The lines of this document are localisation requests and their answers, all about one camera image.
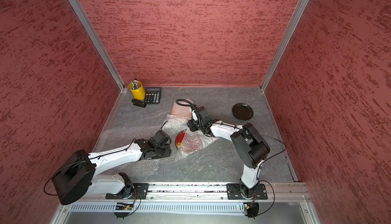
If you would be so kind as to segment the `pens in cup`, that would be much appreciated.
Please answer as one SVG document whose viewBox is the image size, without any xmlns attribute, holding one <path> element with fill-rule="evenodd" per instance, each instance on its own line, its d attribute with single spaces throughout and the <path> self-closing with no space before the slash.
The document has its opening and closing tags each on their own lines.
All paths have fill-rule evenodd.
<svg viewBox="0 0 391 224">
<path fill-rule="evenodd" d="M 133 90 L 139 89 L 141 86 L 141 83 L 137 79 L 133 80 L 129 85 L 130 89 Z"/>
</svg>

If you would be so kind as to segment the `clear bubble wrap sheet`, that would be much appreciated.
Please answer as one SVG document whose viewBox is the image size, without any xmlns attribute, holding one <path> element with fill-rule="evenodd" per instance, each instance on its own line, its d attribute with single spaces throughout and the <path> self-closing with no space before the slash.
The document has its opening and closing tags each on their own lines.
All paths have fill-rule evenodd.
<svg viewBox="0 0 391 224">
<path fill-rule="evenodd" d="M 156 134 L 159 126 L 152 127 L 134 127 L 134 128 L 112 128 L 108 129 L 100 135 L 93 152 L 102 152 L 123 147 L 132 142 L 133 139 L 148 140 Z M 130 162 L 114 167 L 102 172 L 103 175 L 115 175 L 119 172 L 126 173 L 133 179 L 146 180 L 158 174 L 160 170 L 169 167 L 172 163 L 179 160 L 179 151 L 174 143 L 171 143 L 172 150 L 170 157 L 156 160 L 141 160 Z"/>
</svg>

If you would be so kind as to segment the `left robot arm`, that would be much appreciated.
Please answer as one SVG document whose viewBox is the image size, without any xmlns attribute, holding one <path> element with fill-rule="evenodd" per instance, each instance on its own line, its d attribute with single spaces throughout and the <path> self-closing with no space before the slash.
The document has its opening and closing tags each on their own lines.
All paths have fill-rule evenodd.
<svg viewBox="0 0 391 224">
<path fill-rule="evenodd" d="M 130 162 L 169 157 L 171 138 L 134 139 L 113 150 L 86 153 L 78 150 L 53 174 L 51 181 L 62 205 L 72 204 L 86 195 L 105 194 L 107 199 L 133 199 L 135 190 L 125 173 L 103 172 Z"/>
</svg>

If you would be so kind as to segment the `bubble wrapped orange plate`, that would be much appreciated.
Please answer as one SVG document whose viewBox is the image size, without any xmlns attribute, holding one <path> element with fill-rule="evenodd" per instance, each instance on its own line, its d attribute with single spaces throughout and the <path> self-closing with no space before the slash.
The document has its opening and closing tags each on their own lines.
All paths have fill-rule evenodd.
<svg viewBox="0 0 391 224">
<path fill-rule="evenodd" d="M 191 112 L 192 112 L 191 107 L 180 106 L 176 102 L 174 102 L 172 110 L 171 110 L 171 115 L 191 120 L 192 119 Z"/>
</svg>

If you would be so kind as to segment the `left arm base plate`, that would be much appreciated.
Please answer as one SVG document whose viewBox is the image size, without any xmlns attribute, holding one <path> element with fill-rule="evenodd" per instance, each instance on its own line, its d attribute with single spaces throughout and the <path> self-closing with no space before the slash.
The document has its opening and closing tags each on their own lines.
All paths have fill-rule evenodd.
<svg viewBox="0 0 391 224">
<path fill-rule="evenodd" d="M 132 186 L 125 185 L 117 194 L 107 193 L 105 198 L 107 200 L 134 200 L 135 198 L 145 200 L 148 189 L 148 183 L 133 183 Z"/>
</svg>

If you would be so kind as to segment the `black stapler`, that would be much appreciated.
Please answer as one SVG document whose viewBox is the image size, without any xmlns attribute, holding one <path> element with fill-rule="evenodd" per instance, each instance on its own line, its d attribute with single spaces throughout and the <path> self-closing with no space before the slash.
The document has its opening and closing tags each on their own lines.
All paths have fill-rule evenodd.
<svg viewBox="0 0 391 224">
<path fill-rule="evenodd" d="M 132 104 L 137 107 L 145 108 L 147 104 L 144 101 L 132 99 Z"/>
</svg>

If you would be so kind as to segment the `black calculator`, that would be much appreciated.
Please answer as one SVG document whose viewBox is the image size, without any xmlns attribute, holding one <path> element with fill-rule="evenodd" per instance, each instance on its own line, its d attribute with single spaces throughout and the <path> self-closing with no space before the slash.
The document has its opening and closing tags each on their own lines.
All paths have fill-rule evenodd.
<svg viewBox="0 0 391 224">
<path fill-rule="evenodd" d="M 147 87 L 145 89 L 145 99 L 146 104 L 159 104 L 161 99 L 161 88 L 160 87 Z"/>
</svg>

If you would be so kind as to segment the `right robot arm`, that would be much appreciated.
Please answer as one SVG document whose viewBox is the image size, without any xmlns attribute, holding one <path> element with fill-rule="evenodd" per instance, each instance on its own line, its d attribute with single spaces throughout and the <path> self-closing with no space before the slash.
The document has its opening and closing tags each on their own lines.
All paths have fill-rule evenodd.
<svg viewBox="0 0 391 224">
<path fill-rule="evenodd" d="M 270 153 L 270 146 L 251 123 L 231 125 L 218 120 L 200 124 L 194 119 L 187 122 L 190 131 L 200 130 L 207 136 L 231 141 L 243 162 L 243 173 L 239 181 L 241 195 L 252 199 L 258 189 L 258 168 Z"/>
</svg>

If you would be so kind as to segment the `black dinner plate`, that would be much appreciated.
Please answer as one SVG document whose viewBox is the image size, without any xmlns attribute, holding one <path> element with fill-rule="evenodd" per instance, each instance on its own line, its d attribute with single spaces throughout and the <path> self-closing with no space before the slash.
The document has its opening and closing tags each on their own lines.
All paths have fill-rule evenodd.
<svg viewBox="0 0 391 224">
<path fill-rule="evenodd" d="M 232 107 L 232 114 L 239 120 L 248 121 L 254 116 L 254 111 L 248 104 L 237 103 Z"/>
</svg>

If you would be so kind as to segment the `yellow pen cup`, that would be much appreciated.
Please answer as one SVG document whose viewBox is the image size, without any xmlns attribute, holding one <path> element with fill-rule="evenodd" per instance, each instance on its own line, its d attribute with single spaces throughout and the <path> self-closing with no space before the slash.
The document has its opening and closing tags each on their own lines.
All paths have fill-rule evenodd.
<svg viewBox="0 0 391 224">
<path fill-rule="evenodd" d="M 144 90 L 142 82 L 141 81 L 139 81 L 139 82 L 142 85 L 139 89 L 136 89 L 136 90 L 133 90 L 133 89 L 130 89 L 130 88 L 129 89 L 131 90 L 131 92 L 132 92 L 132 94 L 133 94 L 135 99 L 137 99 L 137 100 L 144 100 L 146 93 L 145 93 L 145 90 Z"/>
</svg>

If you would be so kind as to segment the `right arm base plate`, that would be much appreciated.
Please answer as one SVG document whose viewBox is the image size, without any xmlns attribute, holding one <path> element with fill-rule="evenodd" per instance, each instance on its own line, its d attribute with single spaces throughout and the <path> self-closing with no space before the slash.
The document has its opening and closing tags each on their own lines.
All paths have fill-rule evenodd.
<svg viewBox="0 0 391 224">
<path fill-rule="evenodd" d="M 267 200 L 268 195 L 264 184 L 258 183 L 253 188 L 247 188 L 244 184 L 229 183 L 227 196 L 229 200 Z"/>
</svg>

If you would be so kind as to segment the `aluminium front rail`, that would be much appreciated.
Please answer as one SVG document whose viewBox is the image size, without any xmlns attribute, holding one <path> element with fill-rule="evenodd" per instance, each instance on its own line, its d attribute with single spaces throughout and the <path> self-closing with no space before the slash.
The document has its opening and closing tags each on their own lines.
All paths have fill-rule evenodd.
<svg viewBox="0 0 391 224">
<path fill-rule="evenodd" d="M 148 182 L 146 202 L 304 202 L 311 201 L 305 183 L 266 182 L 267 200 L 229 200 L 226 182 Z M 107 200 L 105 193 L 85 195 L 78 201 L 84 202 L 129 202 L 134 200 Z"/>
</svg>

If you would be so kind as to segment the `bubble pink plate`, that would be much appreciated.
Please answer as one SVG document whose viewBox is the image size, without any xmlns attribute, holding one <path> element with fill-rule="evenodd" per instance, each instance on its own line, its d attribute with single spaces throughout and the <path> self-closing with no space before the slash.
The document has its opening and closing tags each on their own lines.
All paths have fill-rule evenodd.
<svg viewBox="0 0 391 224">
<path fill-rule="evenodd" d="M 212 145 L 218 140 L 217 137 L 208 137 L 201 131 L 191 132 L 187 127 L 188 119 L 167 115 L 165 120 L 163 131 L 167 133 L 172 140 L 170 144 L 172 152 L 170 157 L 159 159 L 159 163 L 168 164 L 181 161 L 189 155 Z M 177 150 L 175 138 L 182 130 L 186 130 L 186 135 L 181 146 Z"/>
</svg>

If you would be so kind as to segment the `red floral dinner plate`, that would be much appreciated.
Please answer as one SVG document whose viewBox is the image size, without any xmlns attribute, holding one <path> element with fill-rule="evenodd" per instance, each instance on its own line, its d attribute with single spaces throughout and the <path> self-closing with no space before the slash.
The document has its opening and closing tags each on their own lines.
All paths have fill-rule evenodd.
<svg viewBox="0 0 391 224">
<path fill-rule="evenodd" d="M 181 132 L 179 132 L 175 138 L 175 146 L 177 148 L 177 150 L 179 149 L 179 147 L 181 146 L 183 140 L 184 140 L 184 137 L 186 135 L 186 130 L 182 130 Z"/>
</svg>

